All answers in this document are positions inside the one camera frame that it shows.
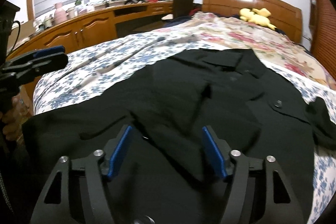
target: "bed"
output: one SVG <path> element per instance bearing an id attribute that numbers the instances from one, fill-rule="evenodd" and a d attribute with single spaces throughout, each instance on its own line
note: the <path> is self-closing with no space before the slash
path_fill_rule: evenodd
<path id="1" fill-rule="evenodd" d="M 267 8 L 271 23 L 288 36 L 246 23 L 221 18 L 244 7 Z M 195 48 L 252 48 L 266 67 L 276 71 L 301 92 L 306 102 L 323 98 L 336 123 L 335 81 L 299 42 L 301 11 L 280 0 L 204 0 L 202 12 L 183 24 L 129 35 L 70 53 L 68 66 L 44 75 L 34 92 L 34 113 L 76 104 L 100 95 L 145 65 Z M 335 193 L 336 152 L 315 148 L 314 199 L 308 223 L 313 223 Z"/>

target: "shirt button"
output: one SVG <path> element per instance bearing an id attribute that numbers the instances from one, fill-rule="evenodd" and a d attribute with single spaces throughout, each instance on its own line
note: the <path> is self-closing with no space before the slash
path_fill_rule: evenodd
<path id="1" fill-rule="evenodd" d="M 278 108 L 282 108 L 282 102 L 279 100 L 277 100 L 274 105 Z"/>

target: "silver bolt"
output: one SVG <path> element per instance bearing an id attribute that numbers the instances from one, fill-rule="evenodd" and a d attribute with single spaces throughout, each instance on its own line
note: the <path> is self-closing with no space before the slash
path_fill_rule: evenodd
<path id="1" fill-rule="evenodd" d="M 267 156 L 266 160 L 268 160 L 269 162 L 275 162 L 275 158 L 273 156 Z"/>
<path id="2" fill-rule="evenodd" d="M 69 158 L 67 156 L 62 156 L 62 157 L 59 158 L 59 162 L 64 163 L 64 162 L 67 162 L 68 159 Z"/>
<path id="3" fill-rule="evenodd" d="M 231 155 L 234 157 L 239 157 L 241 155 L 241 152 L 238 150 L 232 150 Z"/>
<path id="4" fill-rule="evenodd" d="M 96 156 L 96 157 L 99 157 L 101 155 L 104 154 L 104 151 L 103 150 L 96 150 L 95 152 L 93 152 L 93 154 Z"/>

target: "human hand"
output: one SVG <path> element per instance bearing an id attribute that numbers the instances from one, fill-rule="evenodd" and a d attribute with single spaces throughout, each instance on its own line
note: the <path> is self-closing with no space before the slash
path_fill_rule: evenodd
<path id="1" fill-rule="evenodd" d="M 5 114 L 0 112 L 0 119 L 6 125 L 2 129 L 3 134 L 6 136 L 6 140 L 15 141 L 22 135 L 21 122 L 23 120 L 22 115 L 22 103 L 20 96 L 14 96 L 12 98 L 12 108 Z"/>

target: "wooden door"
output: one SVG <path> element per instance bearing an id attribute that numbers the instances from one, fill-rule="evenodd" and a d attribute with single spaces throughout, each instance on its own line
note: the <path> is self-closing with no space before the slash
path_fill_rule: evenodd
<path id="1" fill-rule="evenodd" d="M 315 31 L 318 23 L 318 11 L 317 11 L 317 0 L 310 0 L 310 19 L 309 19 L 309 29 L 312 37 L 315 35 Z"/>
<path id="2" fill-rule="evenodd" d="M 336 10 L 330 0 L 317 1 L 317 28 L 311 52 L 336 79 Z"/>
<path id="3" fill-rule="evenodd" d="M 93 15 L 79 22 L 79 36 L 84 47 L 90 47 L 117 38 L 112 11 Z"/>
<path id="4" fill-rule="evenodd" d="M 67 24 L 54 32 L 42 37 L 42 47 L 64 46 L 65 53 L 71 53 L 82 48 L 78 38 L 78 28 L 76 22 Z"/>

